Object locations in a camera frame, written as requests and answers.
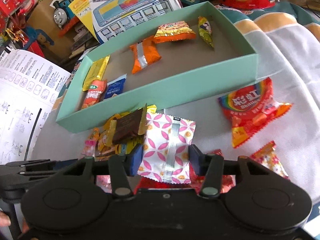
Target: chocolate piece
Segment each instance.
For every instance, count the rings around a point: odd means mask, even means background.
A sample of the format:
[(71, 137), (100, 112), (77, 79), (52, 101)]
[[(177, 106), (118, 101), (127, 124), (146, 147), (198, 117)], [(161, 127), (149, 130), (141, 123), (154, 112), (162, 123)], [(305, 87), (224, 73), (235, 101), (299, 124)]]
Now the chocolate piece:
[(147, 130), (147, 105), (116, 121), (116, 132), (112, 144), (125, 143), (126, 141), (145, 134)]

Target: cardboard box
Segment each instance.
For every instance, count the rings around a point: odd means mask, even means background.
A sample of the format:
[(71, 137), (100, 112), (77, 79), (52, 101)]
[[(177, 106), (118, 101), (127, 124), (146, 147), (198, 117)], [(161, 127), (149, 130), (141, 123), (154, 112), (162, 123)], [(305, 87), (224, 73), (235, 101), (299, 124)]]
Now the cardboard box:
[(181, 5), (179, 0), (74, 0), (69, 7), (102, 44)]
[(38, 41), (47, 60), (57, 64), (71, 53), (74, 43), (73, 37), (77, 35), (75, 30), (68, 31), (59, 38), (60, 28), (53, 20), (54, 8), (50, 6), (53, 0), (43, 0), (37, 4), (31, 13), (27, 23), (34, 28), (38, 35)]
[[(134, 58), (129, 45), (154, 35), (159, 25), (177, 21), (186, 21), (198, 33), (199, 16), (207, 17), (212, 25), (215, 51), (199, 35), (194, 40), (159, 43), (156, 47), (162, 59), (131, 74)], [(124, 93), (79, 111), (90, 66), (109, 54), (103, 79), (112, 81), (127, 73)], [(78, 133), (146, 103), (163, 109), (228, 92), (254, 82), (257, 66), (254, 49), (218, 9), (209, 2), (191, 5), (133, 27), (88, 53), (62, 102), (57, 123)]]

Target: pink patterned snack packet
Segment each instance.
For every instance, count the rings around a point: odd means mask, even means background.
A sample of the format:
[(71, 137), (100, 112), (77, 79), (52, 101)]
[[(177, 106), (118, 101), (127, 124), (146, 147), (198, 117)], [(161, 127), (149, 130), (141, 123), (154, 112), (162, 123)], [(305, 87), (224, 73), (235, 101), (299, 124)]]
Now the pink patterned snack packet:
[(147, 132), (138, 175), (158, 182), (191, 183), (188, 146), (195, 128), (193, 121), (147, 113)]

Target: red snack packet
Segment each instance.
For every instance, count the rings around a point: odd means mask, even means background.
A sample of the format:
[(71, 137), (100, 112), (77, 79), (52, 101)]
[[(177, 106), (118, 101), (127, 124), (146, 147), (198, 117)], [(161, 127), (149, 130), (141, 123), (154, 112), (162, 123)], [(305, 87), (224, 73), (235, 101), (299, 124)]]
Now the red snack packet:
[(107, 86), (106, 80), (94, 80), (85, 96), (81, 109), (93, 106), (99, 102), (101, 94), (104, 92)]
[(279, 161), (277, 155), (275, 154), (276, 144), (274, 141), (268, 142), (260, 150), (256, 151), (254, 154), (250, 155), (250, 159), (260, 163), (269, 170), (272, 170), (276, 174), (289, 179), (288, 174), (285, 172), (281, 162)]
[[(223, 156), (220, 149), (214, 150), (212, 153)], [(191, 180), (191, 184), (189, 184), (189, 185), (195, 189), (197, 194), (199, 194), (200, 189), (201, 189), (201, 184), (204, 180), (204, 176), (196, 175), (193, 168), (192, 168), (192, 165), (190, 165), (189, 169), (190, 169), (189, 172), (190, 172), (190, 180)], [(231, 175), (223, 175), (220, 193), (227, 193), (234, 186), (235, 186), (235, 184), (233, 182), (232, 176)]]
[(271, 78), (218, 98), (232, 123), (232, 146), (237, 148), (269, 122), (288, 112), (290, 103), (273, 99)]

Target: human hand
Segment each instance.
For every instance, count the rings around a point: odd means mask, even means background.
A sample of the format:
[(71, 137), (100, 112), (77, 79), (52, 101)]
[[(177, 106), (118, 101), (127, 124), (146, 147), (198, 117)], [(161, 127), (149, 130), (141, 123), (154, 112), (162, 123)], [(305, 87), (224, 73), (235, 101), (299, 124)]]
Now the human hand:
[(10, 218), (0, 211), (0, 227), (8, 227), (11, 225)]
[[(10, 218), (3, 213), (2, 211), (0, 211), (0, 227), (8, 227), (11, 225), (11, 221)], [(26, 220), (23, 218), (22, 221), (22, 233), (25, 233), (29, 230), (29, 227), (26, 223)]]

